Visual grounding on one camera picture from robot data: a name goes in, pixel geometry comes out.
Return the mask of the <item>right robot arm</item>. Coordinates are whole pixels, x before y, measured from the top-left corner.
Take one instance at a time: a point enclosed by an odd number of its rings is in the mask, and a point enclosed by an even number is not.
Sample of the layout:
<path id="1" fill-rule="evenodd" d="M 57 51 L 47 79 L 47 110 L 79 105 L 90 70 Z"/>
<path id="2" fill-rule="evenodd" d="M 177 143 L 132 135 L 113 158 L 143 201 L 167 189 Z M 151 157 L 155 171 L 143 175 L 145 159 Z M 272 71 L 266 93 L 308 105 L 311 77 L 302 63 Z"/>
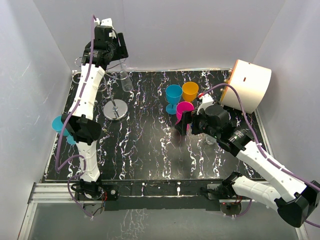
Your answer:
<path id="1" fill-rule="evenodd" d="M 236 126 L 229 113 L 218 104 L 199 110 L 184 111 L 175 124 L 181 136 L 190 127 L 193 135 L 206 134 L 234 157 L 250 165 L 269 186 L 254 182 L 233 172 L 216 189 L 221 195 L 233 199 L 237 195 L 250 198 L 275 210 L 289 225 L 301 227 L 320 203 L 320 185 L 315 180 L 305 183 L 294 177 L 284 166 L 272 158 L 255 142 L 255 135 Z"/>

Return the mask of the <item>teal wine glass front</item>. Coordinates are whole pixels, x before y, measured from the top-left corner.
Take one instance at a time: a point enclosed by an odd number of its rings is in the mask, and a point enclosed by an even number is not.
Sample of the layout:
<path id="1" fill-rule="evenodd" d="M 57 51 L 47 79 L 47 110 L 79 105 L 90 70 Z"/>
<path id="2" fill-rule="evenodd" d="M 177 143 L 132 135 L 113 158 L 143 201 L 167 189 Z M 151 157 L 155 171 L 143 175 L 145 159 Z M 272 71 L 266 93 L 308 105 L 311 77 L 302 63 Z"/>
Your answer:
<path id="1" fill-rule="evenodd" d="M 51 123 L 51 127 L 53 130 L 55 130 L 58 134 L 61 134 L 62 128 L 63 128 L 63 122 L 62 122 L 62 116 L 57 116 Z M 75 145 L 76 142 L 73 138 L 73 136 L 68 132 L 67 129 L 64 130 L 63 136 L 66 137 L 67 143 L 70 145 Z"/>

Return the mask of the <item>clear wine glass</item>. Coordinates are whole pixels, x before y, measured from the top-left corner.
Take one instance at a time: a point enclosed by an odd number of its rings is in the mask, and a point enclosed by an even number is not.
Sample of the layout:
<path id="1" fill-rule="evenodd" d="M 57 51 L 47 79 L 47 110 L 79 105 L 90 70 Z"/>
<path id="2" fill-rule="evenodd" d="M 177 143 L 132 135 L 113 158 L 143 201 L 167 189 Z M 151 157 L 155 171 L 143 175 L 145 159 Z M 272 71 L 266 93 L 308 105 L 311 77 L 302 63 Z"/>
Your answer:
<path id="1" fill-rule="evenodd" d="M 115 29 L 112 29 L 112 32 L 114 33 L 114 39 L 115 39 L 117 36 L 117 32 Z M 126 72 L 125 68 L 123 67 L 121 60 L 118 60 L 118 61 L 120 62 L 119 63 L 120 64 L 119 79 L 121 81 L 122 89 L 125 92 L 130 92 L 133 90 L 132 80 L 129 74 Z"/>

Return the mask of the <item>blue wine glass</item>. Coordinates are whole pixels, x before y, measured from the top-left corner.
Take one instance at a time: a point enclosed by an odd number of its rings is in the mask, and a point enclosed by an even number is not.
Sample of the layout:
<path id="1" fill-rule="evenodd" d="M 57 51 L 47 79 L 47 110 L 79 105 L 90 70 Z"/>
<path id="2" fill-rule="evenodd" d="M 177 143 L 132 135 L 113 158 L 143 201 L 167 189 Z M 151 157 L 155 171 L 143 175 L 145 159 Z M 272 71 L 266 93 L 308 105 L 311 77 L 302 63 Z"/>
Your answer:
<path id="1" fill-rule="evenodd" d="M 177 111 L 177 105 L 182 97 L 182 87 L 177 84 L 169 85 L 165 90 L 165 97 L 168 102 L 165 110 L 170 115 L 175 115 Z"/>

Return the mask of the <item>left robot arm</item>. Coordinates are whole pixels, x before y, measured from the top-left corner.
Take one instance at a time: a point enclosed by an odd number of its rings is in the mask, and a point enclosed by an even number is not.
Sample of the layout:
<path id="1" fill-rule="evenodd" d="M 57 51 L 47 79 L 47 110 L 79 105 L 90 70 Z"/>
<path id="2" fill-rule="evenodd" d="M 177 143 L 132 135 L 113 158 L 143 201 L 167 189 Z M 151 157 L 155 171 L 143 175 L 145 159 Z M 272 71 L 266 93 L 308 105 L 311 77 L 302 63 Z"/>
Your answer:
<path id="1" fill-rule="evenodd" d="M 94 121 L 94 105 L 101 80 L 111 62 L 129 54 L 123 33 L 117 33 L 111 19 L 95 20 L 91 40 L 81 58 L 81 76 L 73 103 L 62 115 L 63 127 L 75 141 L 80 160 L 78 189 L 80 195 L 97 200 L 106 193 L 97 161 L 97 141 L 102 127 Z"/>

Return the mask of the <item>yellow wine glass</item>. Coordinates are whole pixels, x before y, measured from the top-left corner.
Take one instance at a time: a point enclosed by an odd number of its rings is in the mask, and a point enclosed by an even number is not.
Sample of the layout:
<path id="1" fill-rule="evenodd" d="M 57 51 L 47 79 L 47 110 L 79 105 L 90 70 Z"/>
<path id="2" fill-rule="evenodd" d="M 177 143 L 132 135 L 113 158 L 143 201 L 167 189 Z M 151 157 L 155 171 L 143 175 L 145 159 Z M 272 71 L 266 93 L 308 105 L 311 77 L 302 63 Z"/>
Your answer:
<path id="1" fill-rule="evenodd" d="M 188 81 L 182 85 L 182 98 L 185 102 L 192 102 L 196 99 L 199 86 L 196 82 Z"/>

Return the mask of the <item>pink wine glass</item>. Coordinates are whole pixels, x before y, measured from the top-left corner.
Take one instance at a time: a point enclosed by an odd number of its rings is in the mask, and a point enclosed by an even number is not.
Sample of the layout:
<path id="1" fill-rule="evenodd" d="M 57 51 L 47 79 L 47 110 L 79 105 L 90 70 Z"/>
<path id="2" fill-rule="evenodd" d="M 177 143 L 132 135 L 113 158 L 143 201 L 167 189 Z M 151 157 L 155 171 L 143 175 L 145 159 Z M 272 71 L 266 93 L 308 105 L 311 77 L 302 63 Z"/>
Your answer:
<path id="1" fill-rule="evenodd" d="M 176 107 L 176 123 L 178 123 L 182 119 L 182 115 L 184 112 L 193 111 L 194 109 L 194 105 L 191 102 L 182 101 L 178 103 Z"/>

